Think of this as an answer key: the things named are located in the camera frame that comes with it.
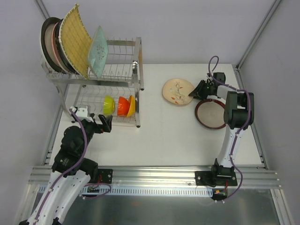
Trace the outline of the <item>teal square plate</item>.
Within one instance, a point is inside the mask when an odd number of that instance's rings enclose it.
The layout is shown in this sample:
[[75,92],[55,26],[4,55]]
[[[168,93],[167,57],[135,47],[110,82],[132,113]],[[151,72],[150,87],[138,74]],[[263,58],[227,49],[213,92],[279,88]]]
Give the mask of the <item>teal square plate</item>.
[[108,52],[108,44],[105,33],[102,27],[98,26],[93,36],[87,56],[87,63],[90,71],[97,78],[100,78],[103,74]]

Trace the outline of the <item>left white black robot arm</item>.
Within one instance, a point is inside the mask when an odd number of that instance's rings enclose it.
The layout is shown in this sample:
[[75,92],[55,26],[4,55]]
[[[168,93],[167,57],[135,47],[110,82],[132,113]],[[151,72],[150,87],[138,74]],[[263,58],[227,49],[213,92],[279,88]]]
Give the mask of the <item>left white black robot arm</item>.
[[31,216],[22,225],[61,225],[80,191],[85,186],[99,184],[98,164],[85,158],[88,144],[94,134],[109,133],[113,117],[99,115],[97,124],[94,114],[78,117],[71,113],[78,126],[65,129],[47,187]]

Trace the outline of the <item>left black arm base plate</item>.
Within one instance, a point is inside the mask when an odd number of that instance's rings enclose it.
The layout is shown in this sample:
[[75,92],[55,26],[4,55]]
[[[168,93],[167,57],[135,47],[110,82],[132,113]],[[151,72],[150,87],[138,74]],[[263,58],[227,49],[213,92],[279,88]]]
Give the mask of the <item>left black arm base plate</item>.
[[94,181],[96,183],[111,184],[112,180],[113,180],[113,169],[99,168],[94,178]]

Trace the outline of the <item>red orange bowl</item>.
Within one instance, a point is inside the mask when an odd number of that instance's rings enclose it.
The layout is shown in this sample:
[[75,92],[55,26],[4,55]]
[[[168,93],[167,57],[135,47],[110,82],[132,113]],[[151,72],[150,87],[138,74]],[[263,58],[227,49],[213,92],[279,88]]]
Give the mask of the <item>red orange bowl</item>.
[[126,116],[129,111],[129,107],[130,107],[129,101],[124,97],[119,97],[117,115]]

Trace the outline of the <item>lime green bowl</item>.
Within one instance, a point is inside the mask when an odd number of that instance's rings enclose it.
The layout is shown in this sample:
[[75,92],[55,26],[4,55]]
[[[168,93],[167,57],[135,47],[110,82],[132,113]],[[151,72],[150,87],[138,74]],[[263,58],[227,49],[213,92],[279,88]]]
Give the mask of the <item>lime green bowl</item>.
[[115,101],[114,98],[106,95],[103,103],[103,114],[112,115],[115,112]]

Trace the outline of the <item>cream plate with metallic rim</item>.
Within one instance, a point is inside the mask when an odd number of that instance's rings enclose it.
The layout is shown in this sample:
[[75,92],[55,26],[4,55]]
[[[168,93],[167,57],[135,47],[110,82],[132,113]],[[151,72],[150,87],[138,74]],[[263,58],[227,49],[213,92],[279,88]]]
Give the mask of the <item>cream plate with metallic rim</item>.
[[53,29],[59,21],[60,19],[57,17],[49,17],[44,21],[40,32],[40,45],[43,60],[50,69],[54,72],[65,74],[65,71],[59,66],[53,50]]

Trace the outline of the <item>cream plate dark patterned rim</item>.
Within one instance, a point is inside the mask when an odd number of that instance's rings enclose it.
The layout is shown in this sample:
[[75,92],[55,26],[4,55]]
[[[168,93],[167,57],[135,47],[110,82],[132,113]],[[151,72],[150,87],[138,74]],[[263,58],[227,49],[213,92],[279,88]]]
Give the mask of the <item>cream plate dark patterned rim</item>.
[[63,65],[67,68],[67,71],[71,74],[77,74],[77,72],[74,70],[74,68],[71,66],[71,64],[68,62],[67,58],[65,57],[62,47],[59,42],[59,30],[60,30],[60,25],[62,23],[63,19],[61,19],[58,24],[56,25],[54,29],[54,37],[55,37],[55,43],[56,47],[58,50],[58,54],[62,60]]

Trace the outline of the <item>beige oval floral plate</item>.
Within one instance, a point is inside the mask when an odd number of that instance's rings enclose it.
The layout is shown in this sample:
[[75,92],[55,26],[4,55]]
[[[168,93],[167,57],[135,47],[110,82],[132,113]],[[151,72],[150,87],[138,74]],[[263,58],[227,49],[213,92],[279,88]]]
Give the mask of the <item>beige oval floral plate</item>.
[[189,94],[195,89],[192,83],[185,79],[171,79],[168,80],[163,88],[162,94],[165,100],[171,102],[175,105],[187,105],[192,100],[193,97]]

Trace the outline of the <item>aluminium mounting rail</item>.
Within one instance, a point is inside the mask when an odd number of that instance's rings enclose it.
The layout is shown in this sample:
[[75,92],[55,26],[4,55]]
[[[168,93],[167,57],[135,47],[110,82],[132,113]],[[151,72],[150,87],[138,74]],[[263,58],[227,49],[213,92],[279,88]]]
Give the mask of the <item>aluminium mounting rail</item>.
[[[195,172],[210,166],[99,166],[112,169],[112,185],[120,187],[195,187]],[[243,189],[282,189],[277,171],[263,167],[239,166]]]

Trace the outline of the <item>yellow orange bowl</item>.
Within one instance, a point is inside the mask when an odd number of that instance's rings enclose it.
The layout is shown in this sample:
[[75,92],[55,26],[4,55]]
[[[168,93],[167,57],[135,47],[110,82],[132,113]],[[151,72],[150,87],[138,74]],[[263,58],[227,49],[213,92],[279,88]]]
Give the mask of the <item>yellow orange bowl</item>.
[[131,95],[128,99],[129,108],[126,117],[131,117],[135,114],[135,97]]

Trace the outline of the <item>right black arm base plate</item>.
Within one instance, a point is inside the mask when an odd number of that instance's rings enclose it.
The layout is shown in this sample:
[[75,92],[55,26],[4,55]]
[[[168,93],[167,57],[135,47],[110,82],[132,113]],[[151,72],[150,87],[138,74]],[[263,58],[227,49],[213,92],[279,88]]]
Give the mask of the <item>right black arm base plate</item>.
[[211,171],[196,171],[195,182],[197,186],[209,186],[212,188],[216,186],[235,187],[238,185],[235,172],[229,176],[216,176]]

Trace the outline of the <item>yellow woven bamboo mat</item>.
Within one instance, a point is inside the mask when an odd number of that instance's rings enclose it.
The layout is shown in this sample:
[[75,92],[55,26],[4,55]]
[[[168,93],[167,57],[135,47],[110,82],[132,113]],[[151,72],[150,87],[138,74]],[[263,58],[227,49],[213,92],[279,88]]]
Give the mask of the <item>yellow woven bamboo mat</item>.
[[59,43],[68,63],[83,78],[88,79],[87,56],[92,39],[79,13],[79,4],[63,18],[59,29]]

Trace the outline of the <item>cream plate with red rim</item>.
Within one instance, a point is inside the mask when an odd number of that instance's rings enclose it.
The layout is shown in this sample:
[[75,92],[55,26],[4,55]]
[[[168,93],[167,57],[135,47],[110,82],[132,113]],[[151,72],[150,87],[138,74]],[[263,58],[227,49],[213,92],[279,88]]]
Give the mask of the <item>cream plate with red rim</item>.
[[198,122],[213,130],[223,129],[225,104],[216,99],[206,99],[200,101],[195,107],[195,117]]

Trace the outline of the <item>pink and cream floral plate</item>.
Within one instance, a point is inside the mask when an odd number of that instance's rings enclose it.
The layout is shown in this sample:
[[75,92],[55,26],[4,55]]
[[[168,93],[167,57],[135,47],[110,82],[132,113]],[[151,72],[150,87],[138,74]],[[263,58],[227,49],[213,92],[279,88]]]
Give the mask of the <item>pink and cream floral plate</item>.
[[68,69],[64,65],[63,61],[61,60],[61,58],[59,56],[58,49],[56,47],[56,42],[55,42],[55,28],[56,28],[57,24],[58,23],[56,23],[54,25],[53,30],[52,30],[52,50],[54,52],[55,61],[56,61],[57,65],[67,74],[68,73]]

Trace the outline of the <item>steel two-tier dish rack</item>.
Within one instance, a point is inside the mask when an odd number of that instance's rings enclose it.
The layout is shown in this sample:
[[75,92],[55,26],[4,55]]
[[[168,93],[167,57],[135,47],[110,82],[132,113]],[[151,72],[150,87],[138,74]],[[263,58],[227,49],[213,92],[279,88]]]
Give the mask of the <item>steel two-tier dish rack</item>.
[[131,116],[118,116],[113,112],[113,122],[118,125],[140,128],[140,91],[144,90],[143,48],[141,37],[132,40],[108,40],[109,53],[100,77],[88,70],[88,77],[53,71],[43,63],[47,79],[52,82],[60,96],[64,113],[70,106],[87,107],[98,118],[104,111],[106,96],[117,103],[119,97],[132,97],[135,110]]

